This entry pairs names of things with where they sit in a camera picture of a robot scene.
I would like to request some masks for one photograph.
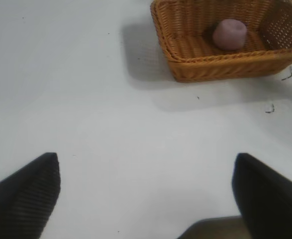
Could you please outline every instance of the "round pink object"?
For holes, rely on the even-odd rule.
[[[213,34],[214,44],[223,49],[234,51],[245,44],[247,28],[243,22],[226,19],[219,23]]]

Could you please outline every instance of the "small black debris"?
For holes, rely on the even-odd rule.
[[[290,74],[291,74],[290,76],[288,76],[288,77],[282,79],[282,81],[287,80],[287,79],[289,79],[289,78],[292,78],[292,66],[290,66]]]
[[[265,113],[271,114],[275,112],[274,104],[272,104],[272,110],[271,111],[265,111]]]

